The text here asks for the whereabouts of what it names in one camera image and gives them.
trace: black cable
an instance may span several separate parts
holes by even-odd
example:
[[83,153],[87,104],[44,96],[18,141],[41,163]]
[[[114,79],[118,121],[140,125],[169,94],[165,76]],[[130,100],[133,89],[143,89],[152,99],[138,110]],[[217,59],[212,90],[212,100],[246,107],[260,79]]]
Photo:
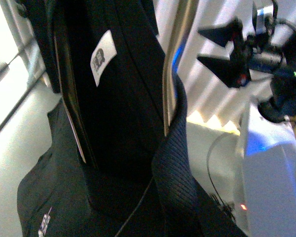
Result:
[[215,187],[215,185],[214,185],[214,182],[213,182],[213,180],[212,180],[211,173],[210,173],[210,171],[209,171],[209,158],[210,158],[210,156],[211,156],[211,153],[212,153],[214,147],[217,145],[217,143],[218,143],[222,138],[227,137],[227,136],[230,136],[230,135],[232,135],[232,133],[223,133],[222,135],[220,135],[219,137],[217,137],[217,138],[213,141],[213,143],[211,144],[211,146],[209,147],[209,149],[208,149],[208,153],[207,153],[207,156],[206,156],[206,167],[207,167],[208,177],[209,177],[209,179],[210,179],[210,181],[211,181],[211,183],[212,183],[212,185],[213,185],[213,188],[214,188],[214,190],[215,190],[217,196],[219,197],[220,201],[222,202],[223,206],[225,206],[225,203],[224,203],[224,201],[222,200],[221,196],[219,195],[219,193],[218,193],[218,191],[217,191],[217,189],[216,189],[216,187]]
[[286,19],[276,19],[275,23],[278,24],[278,25],[287,25],[293,31],[296,32],[296,25],[293,22],[291,22],[291,21],[288,21]]

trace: blue light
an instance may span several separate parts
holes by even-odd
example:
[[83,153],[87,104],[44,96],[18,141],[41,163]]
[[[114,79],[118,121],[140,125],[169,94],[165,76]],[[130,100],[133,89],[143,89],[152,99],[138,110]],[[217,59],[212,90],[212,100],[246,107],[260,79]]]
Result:
[[181,56],[181,54],[183,53],[185,44],[181,44],[180,47],[178,48],[176,54],[174,55],[173,61],[172,61],[172,70],[173,72],[177,73],[178,71],[178,66],[179,66],[179,62],[177,62],[179,56]]

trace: black fabric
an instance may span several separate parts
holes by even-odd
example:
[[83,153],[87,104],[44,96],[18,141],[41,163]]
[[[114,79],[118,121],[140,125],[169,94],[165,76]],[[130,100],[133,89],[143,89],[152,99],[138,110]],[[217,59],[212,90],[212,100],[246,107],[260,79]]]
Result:
[[177,114],[170,132],[152,161],[153,176],[164,207],[170,236],[202,236],[197,221],[198,197],[189,167],[186,143],[187,101],[184,86],[176,80]]
[[187,154],[184,86],[176,78],[178,103],[168,136],[152,161],[169,236],[245,237],[193,178]]
[[[48,114],[51,148],[39,158],[18,188],[18,213],[24,237],[37,237],[50,211],[46,237],[114,236],[146,188],[90,168],[79,158],[64,106]],[[123,236],[162,236],[163,215],[155,184]]]
[[[204,201],[209,197],[191,175],[187,103],[180,79],[176,118],[164,139],[164,53],[155,38],[149,1],[44,2],[24,0],[36,36],[42,37],[40,49],[46,54],[52,45],[52,26],[57,24],[53,12],[59,7],[65,10],[79,110],[100,171],[81,161],[64,105],[59,103],[48,115],[52,146],[18,189],[23,236],[37,236],[49,210],[46,237],[114,236],[141,199],[151,170],[154,181],[120,236],[202,236],[203,231],[215,233],[216,228],[223,230],[221,236],[228,236],[228,228],[233,231],[235,227],[229,222],[227,228],[218,227],[224,225],[221,213],[222,222],[207,222],[205,213],[211,209],[202,205],[213,203]],[[96,87],[90,59],[107,30],[111,30],[117,55]],[[44,60],[53,64],[49,57],[54,59],[54,53],[43,54]]]
[[[164,53],[135,0],[66,1],[63,5],[79,109],[96,162],[103,172],[146,184],[163,137]],[[117,55],[96,87],[90,58],[108,29]],[[138,44],[144,39],[146,44]]]
[[[57,75],[56,55],[53,44],[53,13],[57,0],[20,0],[26,7],[27,17],[31,21],[45,66],[49,75],[51,86],[54,93],[60,93],[60,85]],[[158,34],[158,28],[154,13],[152,0],[135,1],[140,4],[144,11],[149,26],[155,35]],[[74,1],[75,6],[80,5],[80,1]]]

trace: chrome bar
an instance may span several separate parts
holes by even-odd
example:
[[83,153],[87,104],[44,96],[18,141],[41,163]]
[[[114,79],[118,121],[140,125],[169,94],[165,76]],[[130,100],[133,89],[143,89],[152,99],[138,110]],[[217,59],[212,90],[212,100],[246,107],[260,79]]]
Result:
[[162,75],[164,134],[169,133],[169,127],[174,117],[177,99],[174,75],[180,62],[188,35],[196,15],[198,0],[179,0],[178,10],[170,37],[169,47],[165,56]]

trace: cable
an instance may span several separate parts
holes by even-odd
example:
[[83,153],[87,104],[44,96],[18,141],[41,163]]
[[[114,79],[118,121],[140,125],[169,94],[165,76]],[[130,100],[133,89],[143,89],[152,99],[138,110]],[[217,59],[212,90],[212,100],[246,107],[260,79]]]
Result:
[[261,82],[264,82],[264,81],[267,81],[267,80],[270,80],[270,79],[273,79],[273,75],[267,76],[267,77],[264,77],[264,78],[260,78],[260,79],[257,79],[257,80],[251,80],[251,82],[252,83],[261,83]]
[[208,177],[209,177],[209,179],[210,179],[210,181],[211,181],[211,183],[212,183],[212,185],[213,185],[213,188],[214,188],[214,190],[215,190],[217,196],[219,197],[220,201],[222,202],[223,206],[225,206],[225,203],[224,203],[224,201],[222,200],[221,196],[219,195],[219,193],[218,193],[218,191],[217,191],[217,189],[216,189],[216,187],[215,187],[215,185],[214,185],[214,182],[213,182],[213,180],[212,180],[211,173],[210,173],[210,171],[209,171],[209,158],[210,158],[210,156],[211,156],[211,153],[212,153],[214,147],[217,145],[217,143],[218,143],[222,138],[227,137],[227,136],[230,136],[230,135],[232,135],[232,133],[223,133],[222,135],[220,135],[219,137],[217,137],[217,138],[213,141],[213,143],[211,144],[211,146],[209,147],[209,149],[208,149],[208,153],[207,153],[207,156],[206,156],[206,167],[207,167]]
[[296,32],[296,25],[293,22],[291,22],[291,21],[288,21],[286,19],[276,19],[275,23],[278,24],[278,25],[287,25],[293,31]]
[[114,237],[118,237],[119,234],[123,231],[124,227],[127,225],[127,223],[129,222],[129,220],[133,217],[133,215],[135,214],[135,212],[137,211],[137,209],[140,207],[140,205],[143,203],[143,200],[148,192],[148,189],[152,183],[153,178],[150,179],[150,182],[147,186],[147,188],[144,191],[144,194],[142,195],[142,198],[139,200],[137,206],[135,207],[135,209],[133,210],[133,212],[129,215],[129,217],[127,218],[127,220],[124,222],[124,224],[121,226],[121,228],[119,229],[119,231],[116,233],[116,235],[114,235]]

